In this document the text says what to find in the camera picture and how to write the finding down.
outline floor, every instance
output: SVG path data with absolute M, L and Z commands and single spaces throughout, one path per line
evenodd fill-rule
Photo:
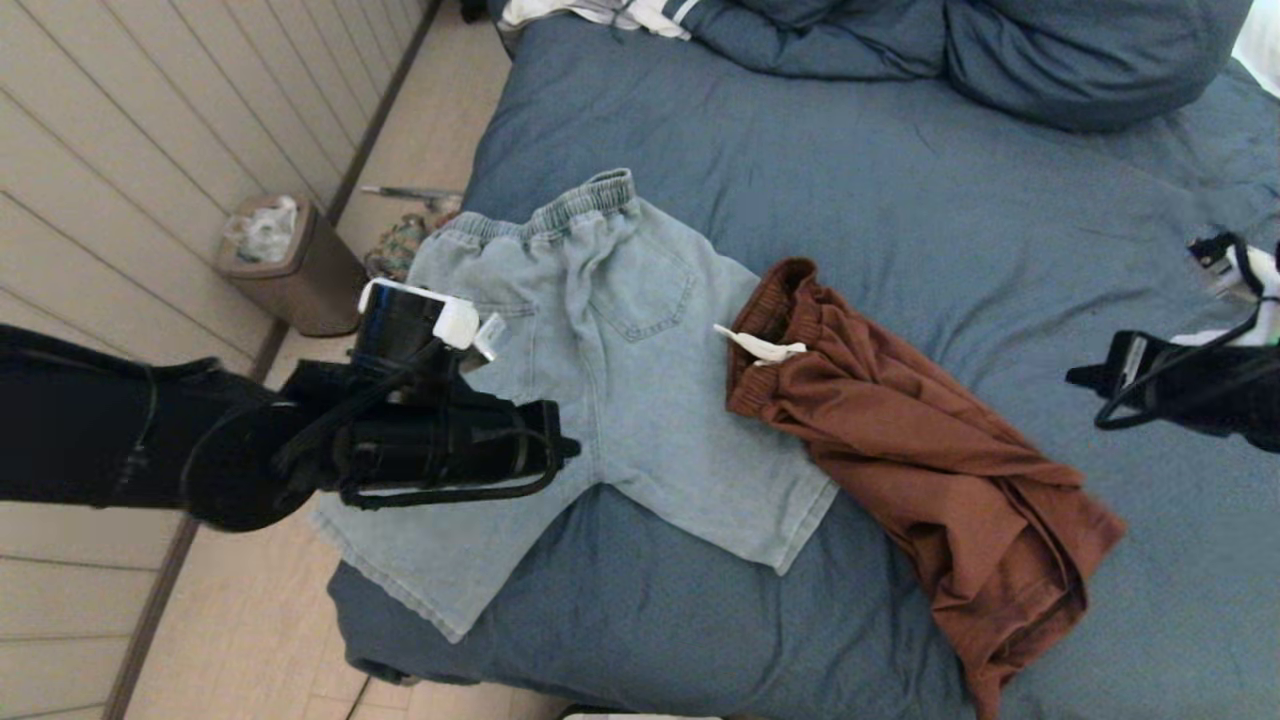
M 509 61 L 492 26 L 439 12 L 364 169 L 361 184 L 461 191 Z M 353 196 L 338 225 L 361 252 L 413 204 Z M 342 360 L 351 338 L 291 333 L 268 377 L 300 357 Z M 338 553 L 307 512 L 243 536 L 201 529 L 160 623 L 129 720 L 344 720 L 365 676 L 343 661 L 325 583 Z M 564 702 L 500 685 L 375 682 L 356 720 L 549 720 Z

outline elastic waistband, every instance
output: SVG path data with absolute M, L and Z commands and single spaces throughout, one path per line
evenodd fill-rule
M 777 345 L 803 342 L 813 347 L 822 336 L 822 310 L 812 297 L 818 266 L 806 258 L 776 264 L 733 320 L 733 332 L 750 333 Z M 759 416 L 773 401 L 778 365 L 756 365 L 755 357 L 730 343 L 728 410 L 748 418 Z
M 534 215 L 525 224 L 493 220 L 479 213 L 463 213 L 442 229 L 461 232 L 481 242 L 495 237 L 530 240 L 538 234 L 567 229 L 577 215 L 620 211 L 635 197 L 636 187 L 631 179 L 631 170 L 617 169 L 600 173 L 534 210 Z

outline denim shorts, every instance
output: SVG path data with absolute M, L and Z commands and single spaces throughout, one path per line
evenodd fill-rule
M 326 497 L 347 562 L 460 641 L 539 536 L 608 483 L 663 520 L 786 573 L 836 486 L 800 441 L 724 410 L 728 325 L 759 278 L 596 176 L 525 224 L 466 213 L 424 241 L 408 282 L 502 313 L 503 354 L 467 375 L 515 402 L 554 400 L 582 443 L 522 498 L 361 511 Z M 618 562 L 627 562 L 620 557 Z

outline trash can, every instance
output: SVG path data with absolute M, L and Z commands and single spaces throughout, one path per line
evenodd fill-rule
M 237 208 L 244 218 L 273 208 L 280 196 L 251 197 Z M 298 215 L 293 238 L 278 261 L 247 261 L 233 241 L 224 238 L 218 272 L 257 305 L 305 336 L 346 334 L 356 329 L 356 302 L 365 286 L 365 269 L 338 233 L 306 199 L 296 197 Z

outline bed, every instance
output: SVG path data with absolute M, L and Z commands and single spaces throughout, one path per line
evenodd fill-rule
M 1171 424 L 1092 427 L 1062 382 L 1111 334 L 1225 327 L 1183 245 L 1274 243 L 1280 102 L 1230 63 L 1121 132 L 1016 119 L 946 82 L 746 70 L 573 17 L 527 27 L 466 206 L 521 220 L 596 172 L 756 273 L 790 255 L 1088 477 L 1129 524 L 1084 621 L 1005 691 L 1007 720 L 1274 719 L 1280 462 Z M 591 705 L 777 720 L 972 717 L 911 568 L 841 496 L 782 578 L 608 487 L 545 533 L 458 644 L 347 565 L 348 660 Z

